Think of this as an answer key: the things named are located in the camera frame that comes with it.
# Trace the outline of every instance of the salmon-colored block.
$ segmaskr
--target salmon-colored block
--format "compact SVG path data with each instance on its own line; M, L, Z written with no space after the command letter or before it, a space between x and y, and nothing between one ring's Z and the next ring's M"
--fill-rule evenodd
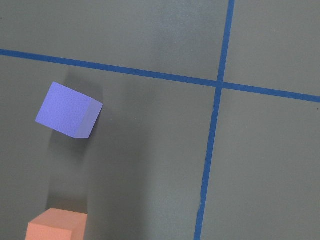
M25 240L83 240L87 214L50 208L29 222Z

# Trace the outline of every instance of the gray surface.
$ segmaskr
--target gray surface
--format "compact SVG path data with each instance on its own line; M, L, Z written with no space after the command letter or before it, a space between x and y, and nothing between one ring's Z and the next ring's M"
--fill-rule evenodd
M225 82L320 93L320 1L236 0Z
M0 57L0 239L48 207L85 239L192 239L214 88ZM89 140L37 124L53 81L104 103Z
M215 80L227 0L2 0L1 48Z
M204 240L320 238L320 104L224 90Z

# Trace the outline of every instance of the blue stripe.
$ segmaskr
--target blue stripe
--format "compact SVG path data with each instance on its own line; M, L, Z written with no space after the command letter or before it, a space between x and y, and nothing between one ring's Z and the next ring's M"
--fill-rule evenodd
M103 70L121 74L129 74L141 77L148 77L153 79L162 79L162 80L169 80L174 82L181 82L181 83L188 83L188 84L196 84L208 87L215 87L217 85L217 81L202 79L202 78L195 78L189 76L180 76L168 73L161 73L155 71L146 71L140 69L134 69L129 67L122 67L122 66L113 66L89 61L80 61L62 57L54 57L54 56L47 56L47 55L40 55L40 54L33 54L33 53L26 53L21 51L12 51L12 50L5 50L0 49L0 55L20 58L20 59L29 59L41 62L48 62L48 63L55 63L55 64L63 64L81 68L88 68L88 69L96 69L96 70Z
M255 94L263 94L263 95L270 95L270 96L276 96L276 97L282 97L282 98L288 98L288 99L297 99L297 100L303 100L308 102L320 103L320 96L301 94L301 93L290 92L290 91L281 91L281 90L275 90L275 89L269 89L269 88L263 88L263 87L257 87L257 86L247 86L247 85L235 84L230 82L224 82L223 88L242 91L242 92L249 92L249 93L255 93Z
M225 20L225 27L224 27L222 50L220 55L219 71L217 76L217 86L214 94L213 111L211 115L209 137L208 137L206 156L205 156L205 162L204 162L204 170L203 170L203 176L202 176L200 206L199 206L199 210L196 217L196 223L195 223L194 240L201 239L201 233L203 228L204 214L205 214L205 207L206 207L206 200L207 200L207 193L208 193L208 186L209 186L209 177L210 177L210 170L211 170L211 162L212 162L212 157L214 152L220 101L221 101L223 81L224 81L226 64L227 64L227 55L228 55L228 47L229 47L229 40L230 40L230 34L231 34L231 25L232 25L233 13L234 13L234 6L235 6L235 0L229 0L226 20Z

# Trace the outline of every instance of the purple box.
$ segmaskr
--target purple box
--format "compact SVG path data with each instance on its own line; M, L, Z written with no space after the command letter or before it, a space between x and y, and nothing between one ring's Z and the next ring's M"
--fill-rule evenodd
M103 104L53 82L35 121L72 138L89 138Z

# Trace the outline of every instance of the purple cube's side face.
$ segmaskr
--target purple cube's side face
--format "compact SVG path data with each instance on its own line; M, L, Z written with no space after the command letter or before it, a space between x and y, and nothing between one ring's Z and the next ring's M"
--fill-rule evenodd
M91 97L53 82L35 121L75 137L91 101Z

